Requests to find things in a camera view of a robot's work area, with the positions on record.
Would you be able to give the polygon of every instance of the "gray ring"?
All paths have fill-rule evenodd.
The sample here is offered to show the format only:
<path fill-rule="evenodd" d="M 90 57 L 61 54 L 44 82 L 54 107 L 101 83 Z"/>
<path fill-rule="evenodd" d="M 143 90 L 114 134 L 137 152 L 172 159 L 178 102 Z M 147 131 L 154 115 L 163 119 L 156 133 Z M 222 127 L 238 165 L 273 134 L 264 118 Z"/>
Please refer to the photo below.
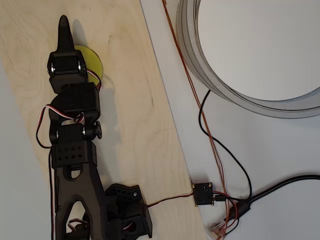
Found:
<path fill-rule="evenodd" d="M 320 87 L 293 99 L 266 101 L 245 96 L 227 86 L 211 69 L 202 52 L 198 35 L 199 5 L 199 0 L 180 0 L 176 32 L 187 66 L 203 84 L 220 97 L 261 115 L 284 119 L 320 115 Z"/>

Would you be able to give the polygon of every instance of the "screw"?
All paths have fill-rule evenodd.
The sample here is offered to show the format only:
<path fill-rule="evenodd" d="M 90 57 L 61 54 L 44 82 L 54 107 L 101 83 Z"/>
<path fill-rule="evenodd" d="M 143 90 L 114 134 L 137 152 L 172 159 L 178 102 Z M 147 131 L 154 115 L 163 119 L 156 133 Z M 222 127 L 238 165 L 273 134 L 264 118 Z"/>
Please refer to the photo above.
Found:
<path fill-rule="evenodd" d="M 54 63 L 51 63 L 51 73 L 54 74 L 55 73 L 56 68 L 54 67 Z"/>

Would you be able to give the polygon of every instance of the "robotic arm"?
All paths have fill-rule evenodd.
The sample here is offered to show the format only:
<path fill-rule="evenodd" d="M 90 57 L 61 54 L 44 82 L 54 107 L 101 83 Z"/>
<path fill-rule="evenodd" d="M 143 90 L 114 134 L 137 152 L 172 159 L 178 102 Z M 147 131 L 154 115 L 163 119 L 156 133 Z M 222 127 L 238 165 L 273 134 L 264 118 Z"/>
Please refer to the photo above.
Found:
<path fill-rule="evenodd" d="M 102 138 L 99 90 L 88 81 L 84 57 L 75 50 L 69 22 L 62 16 L 57 50 L 47 63 L 50 83 L 57 96 L 51 106 L 81 121 L 62 125 L 67 118 L 49 110 L 51 166 L 54 169 L 56 240 L 135 240 L 148 234 L 152 222 L 139 186 L 111 185 L 104 191 L 97 170 L 96 146 Z M 80 171 L 72 177 L 72 171 Z M 75 202 L 84 208 L 83 223 L 70 233 L 67 220 Z"/>

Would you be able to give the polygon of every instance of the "yellow object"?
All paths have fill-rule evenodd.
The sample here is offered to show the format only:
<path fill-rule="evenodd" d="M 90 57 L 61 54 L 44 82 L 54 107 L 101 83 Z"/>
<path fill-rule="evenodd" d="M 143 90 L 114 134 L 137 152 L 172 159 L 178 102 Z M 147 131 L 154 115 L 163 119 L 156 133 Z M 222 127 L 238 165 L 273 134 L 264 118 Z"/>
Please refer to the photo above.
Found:
<path fill-rule="evenodd" d="M 81 51 L 86 68 L 95 72 L 102 80 L 103 68 L 98 55 L 86 46 L 75 45 L 74 48 Z M 90 74 L 88 74 L 88 79 L 90 83 L 93 82 L 95 85 L 98 85 L 99 83 L 99 81 Z"/>

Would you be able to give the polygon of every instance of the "wood grain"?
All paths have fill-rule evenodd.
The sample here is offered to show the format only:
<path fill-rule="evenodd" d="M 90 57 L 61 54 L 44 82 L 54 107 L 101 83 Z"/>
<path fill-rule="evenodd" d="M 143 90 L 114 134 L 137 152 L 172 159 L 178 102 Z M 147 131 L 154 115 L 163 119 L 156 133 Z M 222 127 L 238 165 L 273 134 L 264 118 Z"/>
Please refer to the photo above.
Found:
<path fill-rule="evenodd" d="M 55 96 L 46 64 L 49 53 L 57 48 L 63 14 L 69 19 L 75 44 L 93 49 L 103 65 L 103 137 L 94 143 L 104 187 L 139 184 L 148 204 L 190 192 L 189 174 L 139 0 L 0 0 L 0 57 L 43 180 L 48 180 L 48 151 L 38 146 L 35 129 L 41 108 Z M 39 138 L 49 144 L 47 113 L 45 118 Z M 150 211 L 152 239 L 206 239 L 192 197 L 174 199 Z"/>

